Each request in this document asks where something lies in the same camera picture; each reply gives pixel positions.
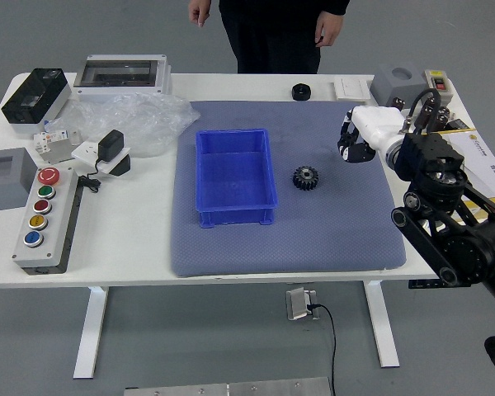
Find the person's right hand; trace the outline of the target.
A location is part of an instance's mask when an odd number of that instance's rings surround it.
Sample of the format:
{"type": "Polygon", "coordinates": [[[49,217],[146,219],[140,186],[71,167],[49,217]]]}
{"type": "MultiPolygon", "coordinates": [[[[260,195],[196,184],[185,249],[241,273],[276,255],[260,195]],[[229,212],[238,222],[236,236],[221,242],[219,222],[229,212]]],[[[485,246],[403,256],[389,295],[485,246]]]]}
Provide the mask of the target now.
{"type": "Polygon", "coordinates": [[[203,27],[210,16],[211,0],[190,0],[188,4],[189,21],[203,27]]]}

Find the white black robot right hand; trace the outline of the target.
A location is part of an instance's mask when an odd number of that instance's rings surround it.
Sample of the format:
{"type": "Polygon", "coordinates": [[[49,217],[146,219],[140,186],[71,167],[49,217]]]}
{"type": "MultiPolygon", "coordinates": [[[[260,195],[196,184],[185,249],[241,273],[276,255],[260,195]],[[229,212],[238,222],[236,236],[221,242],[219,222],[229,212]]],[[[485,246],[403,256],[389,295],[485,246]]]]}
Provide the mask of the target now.
{"type": "Polygon", "coordinates": [[[399,109],[384,106],[356,106],[342,123],[338,150],[348,163],[363,163],[380,153],[394,169],[404,139],[405,119],[399,109]]]}

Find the person's left hand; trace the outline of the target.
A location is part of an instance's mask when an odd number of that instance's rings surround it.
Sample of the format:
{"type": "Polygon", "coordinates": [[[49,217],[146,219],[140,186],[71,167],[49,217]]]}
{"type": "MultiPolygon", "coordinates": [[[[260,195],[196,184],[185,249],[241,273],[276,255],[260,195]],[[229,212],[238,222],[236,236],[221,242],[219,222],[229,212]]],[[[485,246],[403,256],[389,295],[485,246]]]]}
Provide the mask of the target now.
{"type": "Polygon", "coordinates": [[[315,30],[315,44],[317,47],[332,46],[339,36],[343,25],[343,16],[330,12],[320,12],[315,30]]]}

